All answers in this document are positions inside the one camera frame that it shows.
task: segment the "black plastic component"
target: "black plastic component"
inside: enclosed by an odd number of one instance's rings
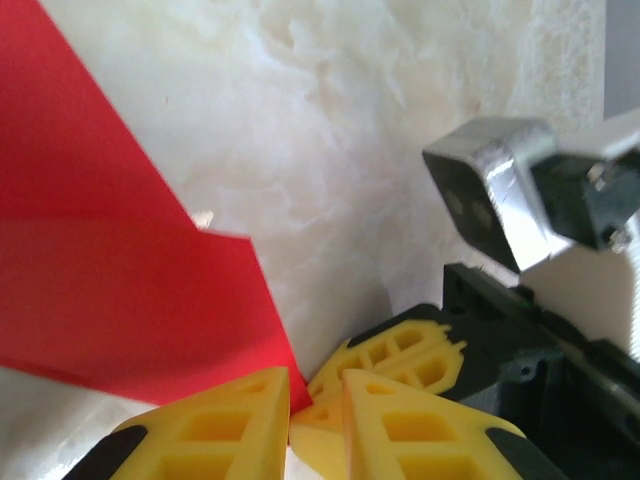
[[[422,156],[462,238],[508,269],[519,272],[504,231],[491,227],[499,225],[500,220],[475,170],[464,162],[431,152],[424,151]],[[474,210],[486,213],[470,213]]]
[[[523,480],[568,480],[533,443],[501,428],[490,428],[487,437]]]
[[[109,480],[146,435],[145,427],[134,425],[104,437],[63,480]]]
[[[595,180],[589,171],[603,172]],[[575,155],[554,155],[531,172],[552,228],[582,245],[604,250],[640,208],[640,153],[602,160]]]
[[[587,345],[584,354],[592,364],[640,398],[640,365],[618,347],[608,340],[596,340]]]
[[[637,480],[637,450],[585,398],[568,372],[548,427],[529,439],[569,478]]]
[[[444,397],[498,415],[527,435],[543,429],[562,384],[564,354],[535,322],[540,309],[483,271],[444,268],[443,315],[466,340],[458,382]]]

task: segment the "yellow plastic part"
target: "yellow plastic part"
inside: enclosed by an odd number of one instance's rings
[[[111,480],[282,479],[289,375],[261,370],[131,418],[148,433]]]
[[[300,460],[324,478],[346,480],[342,396],[336,394],[291,417],[289,444]]]
[[[460,374],[466,342],[452,345],[449,327],[407,320],[347,349],[334,353],[309,384],[314,405],[291,418],[291,449],[324,478],[347,478],[342,427],[342,374],[345,366],[374,371],[431,393],[453,387]]]
[[[448,390],[458,378],[464,358],[460,351],[466,346],[449,342],[450,328],[434,321],[405,320],[355,347],[347,348],[346,341],[311,380],[309,394],[316,402],[339,393],[347,368],[373,371],[417,388]]]
[[[509,422],[363,370],[344,372],[351,480],[522,478],[485,435]]]

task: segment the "red plastic sheet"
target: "red plastic sheet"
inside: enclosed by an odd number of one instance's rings
[[[0,33],[0,363],[150,403],[284,365],[307,404],[250,242],[193,227],[37,2]]]
[[[35,0],[0,0],[0,217],[191,225]]]

